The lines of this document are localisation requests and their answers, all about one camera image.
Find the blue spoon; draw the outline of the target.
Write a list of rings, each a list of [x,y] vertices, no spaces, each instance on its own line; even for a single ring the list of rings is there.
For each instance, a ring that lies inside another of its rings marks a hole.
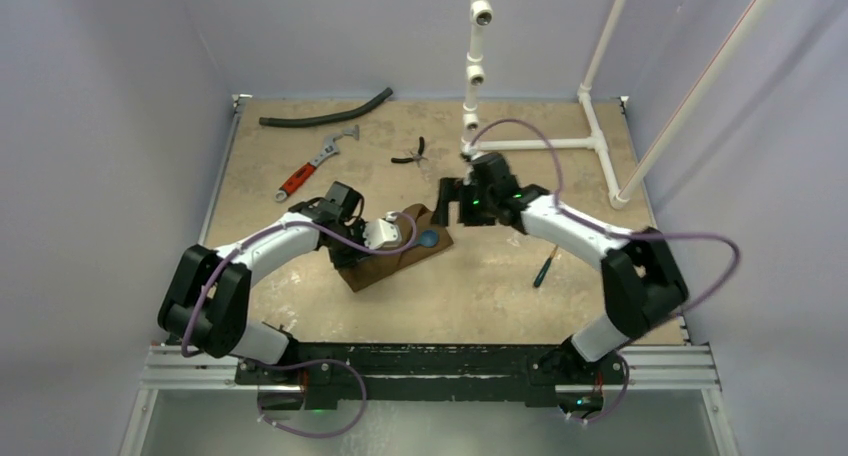
[[[417,246],[423,248],[435,248],[440,242],[440,234],[436,230],[428,229],[421,232]]]

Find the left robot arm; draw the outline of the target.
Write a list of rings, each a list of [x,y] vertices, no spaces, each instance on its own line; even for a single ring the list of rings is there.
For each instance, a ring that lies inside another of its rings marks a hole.
[[[361,193],[335,182],[325,196],[291,206],[238,242],[189,247],[166,291],[158,325],[179,338],[187,358],[205,353],[252,359],[272,384],[289,383],[298,371],[298,358],[287,351],[293,338],[249,318],[251,290],[286,263],[322,247],[341,258],[360,254],[363,204]]]

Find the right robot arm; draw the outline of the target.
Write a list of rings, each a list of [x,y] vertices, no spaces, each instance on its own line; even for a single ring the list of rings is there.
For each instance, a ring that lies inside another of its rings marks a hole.
[[[604,357],[662,325],[687,301],[688,287],[660,231],[606,225],[568,208],[541,186],[522,186],[500,153],[468,163],[466,176],[440,179],[433,224],[448,225],[449,206],[456,202],[464,226],[508,226],[600,273],[603,313],[542,356],[539,366],[556,367],[584,383],[599,372]]]

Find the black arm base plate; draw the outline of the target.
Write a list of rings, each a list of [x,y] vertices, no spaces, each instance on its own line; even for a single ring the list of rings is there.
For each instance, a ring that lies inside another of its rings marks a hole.
[[[235,376],[239,385],[296,392],[308,409],[363,398],[595,409],[601,390],[625,380],[617,355],[584,363],[557,344],[301,342],[276,368],[241,362]]]

